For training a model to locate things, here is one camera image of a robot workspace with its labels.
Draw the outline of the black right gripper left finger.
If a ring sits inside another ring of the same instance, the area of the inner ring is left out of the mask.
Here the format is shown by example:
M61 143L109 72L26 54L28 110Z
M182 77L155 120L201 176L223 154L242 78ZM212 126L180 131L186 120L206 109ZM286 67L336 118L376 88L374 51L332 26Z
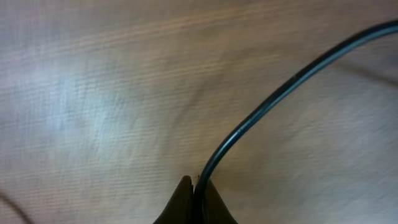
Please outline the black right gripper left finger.
M190 224L192 222L193 185L190 176L181 178L170 200L154 224Z

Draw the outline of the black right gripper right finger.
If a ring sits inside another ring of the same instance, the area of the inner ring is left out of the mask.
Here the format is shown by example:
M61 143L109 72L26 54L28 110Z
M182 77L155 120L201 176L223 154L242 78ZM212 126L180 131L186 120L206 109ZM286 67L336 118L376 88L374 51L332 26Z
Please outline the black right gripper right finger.
M204 224L238 224L211 180L207 183L203 198L203 222Z

